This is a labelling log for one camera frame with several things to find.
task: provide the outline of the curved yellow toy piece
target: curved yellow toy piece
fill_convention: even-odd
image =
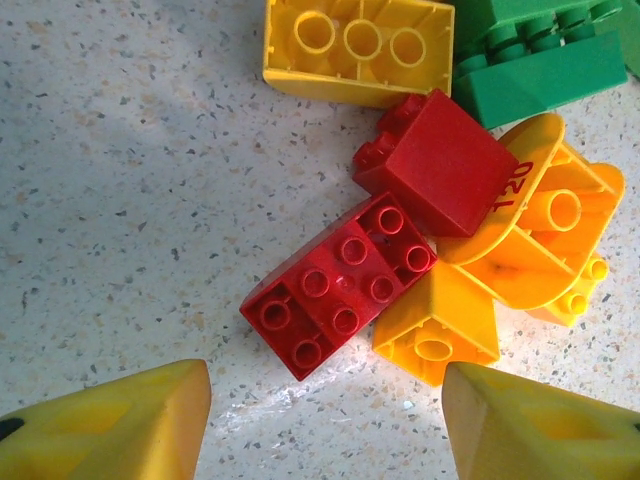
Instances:
[[[614,166],[585,160],[564,134],[564,121],[551,113],[506,133],[500,143],[520,163],[503,195],[473,237],[438,238],[437,245],[440,259],[497,300],[518,310],[553,305],[556,313],[536,316],[569,326],[588,305],[583,293],[593,288],[578,280],[590,274],[625,183]]]
[[[211,405],[184,360],[0,418],[3,480],[191,480]]]

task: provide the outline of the red duplo brick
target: red duplo brick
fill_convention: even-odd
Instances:
[[[385,193],[336,220],[240,307],[302,380],[424,275],[436,256]]]
[[[391,191],[426,234],[472,236],[518,166],[516,158],[440,90],[410,95],[355,154],[358,185]]]

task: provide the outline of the yellow duplo brick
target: yellow duplo brick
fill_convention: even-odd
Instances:
[[[536,316],[572,325],[604,278],[599,277],[606,264],[593,255],[625,182],[616,167],[589,163],[564,142],[564,134],[564,121],[555,114],[533,117],[507,132],[500,143],[519,165],[502,196],[473,237],[438,238],[437,246],[439,258],[473,276],[507,306],[548,307],[556,313]],[[593,262],[591,283],[579,282],[592,275]]]
[[[211,406],[184,360],[0,418],[2,480],[191,480]]]
[[[640,413],[470,363],[442,409],[460,480],[640,478]]]
[[[453,13],[424,0],[267,0],[263,75],[318,100],[387,108],[451,94]]]
[[[375,323],[373,349],[437,386],[452,361],[483,365],[500,358],[491,295],[452,265],[438,261]]]

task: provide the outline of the toy building block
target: toy building block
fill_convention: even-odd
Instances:
[[[460,480],[640,478],[640,413],[469,363],[442,409]]]
[[[606,262],[595,248],[624,194],[614,166],[589,163],[563,141],[555,114],[520,123],[501,139],[519,160],[472,238],[438,238],[438,256],[473,276],[502,303],[519,310],[561,311],[572,325],[585,312]]]
[[[451,93],[453,7],[424,0],[268,0],[264,78],[285,93],[386,108]]]
[[[535,42],[559,28],[597,23],[621,10],[620,0],[447,0],[455,6],[456,54],[498,50],[515,37]]]
[[[269,274],[240,312],[303,380],[435,260],[393,196],[383,194],[347,212]]]
[[[209,416],[202,360],[185,360],[0,417],[0,478],[193,478]]]
[[[449,362],[493,363],[500,358],[493,299],[439,261],[376,320],[373,350],[433,386]]]
[[[593,291],[608,274],[609,265],[600,255],[594,253],[569,291],[554,302],[527,313],[547,322],[573,326],[578,316],[587,311]]]
[[[456,66],[452,98],[494,128],[626,82],[617,32],[593,35],[588,24],[565,34],[562,46],[561,35],[549,32],[527,45],[505,41],[489,60],[468,57]]]
[[[636,0],[621,1],[620,14],[598,22],[596,32],[598,34],[612,30],[618,32],[624,63],[629,70],[640,77],[640,3]]]
[[[473,235],[518,164],[439,90],[410,95],[378,130],[355,154],[353,179],[371,194],[393,192],[430,235]]]

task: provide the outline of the terrazzo floor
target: terrazzo floor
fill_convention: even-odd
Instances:
[[[430,388],[366,329],[296,382],[238,306],[366,194],[379,112],[261,79],[250,1],[5,0],[0,413],[183,358],[214,390],[196,478],[457,478]],[[627,177],[575,328],[498,307],[497,367],[640,410],[640,82],[561,108]]]

